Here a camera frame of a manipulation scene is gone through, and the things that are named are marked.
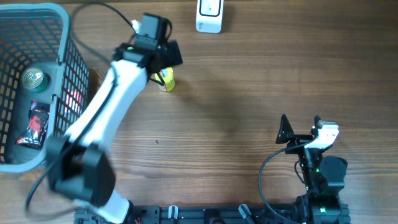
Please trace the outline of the yellow drink bottle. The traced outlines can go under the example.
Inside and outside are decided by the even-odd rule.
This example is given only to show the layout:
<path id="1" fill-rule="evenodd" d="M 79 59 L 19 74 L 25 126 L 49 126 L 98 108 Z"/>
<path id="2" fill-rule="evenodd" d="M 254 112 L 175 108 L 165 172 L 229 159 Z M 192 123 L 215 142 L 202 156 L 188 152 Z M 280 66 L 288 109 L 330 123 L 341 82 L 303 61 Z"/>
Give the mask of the yellow drink bottle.
<path id="1" fill-rule="evenodd" d="M 174 71 L 171 67 L 161 69 L 159 73 L 155 74 L 155 79 L 161 82 L 161 79 L 159 77 L 162 77 L 164 81 L 164 85 L 158 84 L 158 87 L 162 91 L 166 92 L 173 90 L 175 86 L 175 79 L 174 79 Z"/>

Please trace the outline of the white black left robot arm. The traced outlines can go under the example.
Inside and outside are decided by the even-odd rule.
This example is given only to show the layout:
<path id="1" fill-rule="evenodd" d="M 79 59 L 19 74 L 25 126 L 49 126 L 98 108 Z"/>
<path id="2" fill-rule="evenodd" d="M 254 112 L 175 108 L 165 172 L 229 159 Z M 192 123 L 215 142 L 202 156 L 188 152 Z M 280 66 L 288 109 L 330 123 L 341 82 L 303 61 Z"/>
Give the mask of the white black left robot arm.
<path id="1" fill-rule="evenodd" d="M 123 43 L 114 51 L 104 82 L 78 120 L 62 137 L 47 138 L 46 168 L 26 198 L 27 217 L 48 217 L 30 210 L 35 191 L 47 179 L 52 192 L 107 222 L 132 221 L 134 205 L 115 188 L 109 150 L 127 110 L 152 75 L 183 62 L 178 43 L 169 39 L 172 23 L 167 18 L 145 13 L 135 33 L 133 44 Z"/>

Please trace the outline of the green tin can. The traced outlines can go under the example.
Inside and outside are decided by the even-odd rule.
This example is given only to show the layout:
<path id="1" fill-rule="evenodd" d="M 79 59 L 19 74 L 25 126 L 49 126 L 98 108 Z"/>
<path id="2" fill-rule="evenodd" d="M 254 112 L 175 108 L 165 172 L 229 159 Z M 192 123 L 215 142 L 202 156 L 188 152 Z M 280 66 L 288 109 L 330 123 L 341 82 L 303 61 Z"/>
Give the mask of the green tin can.
<path id="1" fill-rule="evenodd" d="M 37 67 L 30 67 L 21 75 L 21 85 L 24 89 L 33 92 L 42 92 L 49 85 L 48 75 Z"/>

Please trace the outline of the black red snack packet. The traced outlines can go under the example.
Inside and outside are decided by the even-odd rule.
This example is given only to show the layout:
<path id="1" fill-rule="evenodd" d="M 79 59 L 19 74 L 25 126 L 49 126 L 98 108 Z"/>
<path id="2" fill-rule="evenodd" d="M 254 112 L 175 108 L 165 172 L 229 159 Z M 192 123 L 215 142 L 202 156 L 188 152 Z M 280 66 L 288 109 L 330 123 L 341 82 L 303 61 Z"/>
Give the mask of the black red snack packet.
<path id="1" fill-rule="evenodd" d="M 32 101 L 29 110 L 28 127 L 17 138 L 15 144 L 41 150 L 47 135 L 49 116 L 49 104 Z"/>

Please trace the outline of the red small carton box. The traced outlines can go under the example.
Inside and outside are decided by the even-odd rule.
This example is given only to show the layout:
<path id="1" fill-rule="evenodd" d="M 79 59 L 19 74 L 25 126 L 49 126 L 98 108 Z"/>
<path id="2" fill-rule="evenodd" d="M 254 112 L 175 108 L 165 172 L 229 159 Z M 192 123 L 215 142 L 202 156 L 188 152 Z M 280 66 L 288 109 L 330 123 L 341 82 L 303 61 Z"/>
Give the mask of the red small carton box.
<path id="1" fill-rule="evenodd" d="M 66 95 L 66 107 L 64 112 L 71 113 L 72 111 L 79 113 L 81 111 L 82 95 L 77 90 L 68 90 Z"/>

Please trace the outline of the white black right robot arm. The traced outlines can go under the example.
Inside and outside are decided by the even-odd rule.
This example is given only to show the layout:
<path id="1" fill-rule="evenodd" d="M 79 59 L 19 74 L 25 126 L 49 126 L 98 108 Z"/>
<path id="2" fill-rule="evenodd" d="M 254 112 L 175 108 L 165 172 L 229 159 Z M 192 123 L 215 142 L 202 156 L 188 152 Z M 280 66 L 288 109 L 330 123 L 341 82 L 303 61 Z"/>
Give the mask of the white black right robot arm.
<path id="1" fill-rule="evenodd" d="M 336 156 L 323 156 L 339 134 L 334 121 L 314 117 L 309 134 L 294 133 L 286 115 L 281 116 L 275 142 L 287 145 L 287 154 L 298 155 L 306 193 L 296 198 L 289 217 L 296 223 L 350 223 L 349 209 L 339 192 L 345 186 L 348 163 Z"/>

